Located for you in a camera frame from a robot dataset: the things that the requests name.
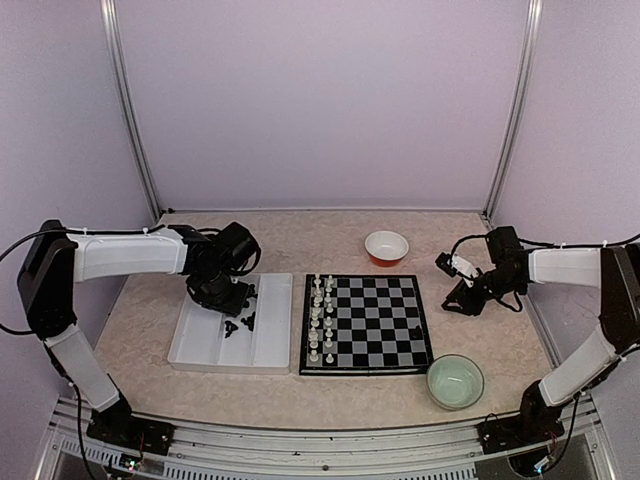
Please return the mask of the white plastic compartment tray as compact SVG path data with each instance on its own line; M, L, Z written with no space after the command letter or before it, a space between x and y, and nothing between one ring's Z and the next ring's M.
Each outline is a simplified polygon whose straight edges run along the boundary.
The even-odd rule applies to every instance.
M290 372L293 275L252 274L236 317L183 301L167 361L176 370L224 374Z

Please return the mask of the black white chessboard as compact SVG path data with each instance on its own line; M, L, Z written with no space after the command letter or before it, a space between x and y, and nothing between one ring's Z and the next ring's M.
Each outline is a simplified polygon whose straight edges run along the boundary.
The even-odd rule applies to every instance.
M319 274L323 288L316 289L314 277L305 277L303 327L301 334L299 373L303 376L374 376L424 374L434 361L426 315L418 279L414 275L339 275ZM328 275L334 278L334 323L324 325L325 283ZM311 327L313 297L322 295L320 326ZM424 338L411 340L410 330L420 326ZM333 329L333 337L326 338L325 330ZM317 331L317 344L310 344L308 333ZM325 348L325 341L334 345ZM309 361L312 350L319 359ZM326 363L326 355L334 356L334 363Z

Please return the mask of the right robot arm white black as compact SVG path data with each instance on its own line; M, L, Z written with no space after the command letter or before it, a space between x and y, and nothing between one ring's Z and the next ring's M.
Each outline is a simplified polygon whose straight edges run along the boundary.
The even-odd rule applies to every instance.
M585 390L604 381L639 345L639 238L596 243L527 240L512 226L477 235L490 266L481 269L460 254L470 236L441 253L436 266L457 279L446 296L446 311L478 316L507 295L527 300L556 358L554 369L522 395L511 433L535 442L561 410Z

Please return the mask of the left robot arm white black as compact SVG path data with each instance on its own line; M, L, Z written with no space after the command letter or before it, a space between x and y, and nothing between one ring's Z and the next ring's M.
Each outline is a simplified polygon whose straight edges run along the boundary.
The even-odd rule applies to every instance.
M61 376L89 403L94 423L121 445L133 443L140 424L94 345L126 279L182 276L197 305L235 317L249 294L242 279L261 258L258 240L238 222L91 230L49 219L2 255L23 245L29 250L16 283L28 326L20 333L42 342Z

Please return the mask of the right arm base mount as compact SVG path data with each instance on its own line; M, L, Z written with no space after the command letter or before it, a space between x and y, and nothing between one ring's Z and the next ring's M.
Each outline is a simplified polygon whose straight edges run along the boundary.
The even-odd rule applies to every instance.
M561 408L552 408L506 417L489 414L476 425L483 453L504 452L561 437L565 433L561 412Z

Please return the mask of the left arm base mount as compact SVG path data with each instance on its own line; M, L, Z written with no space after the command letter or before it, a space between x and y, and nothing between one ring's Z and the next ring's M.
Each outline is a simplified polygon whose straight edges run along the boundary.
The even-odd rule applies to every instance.
M91 439L143 454L167 456L174 431L175 427L168 422L93 410L87 435Z

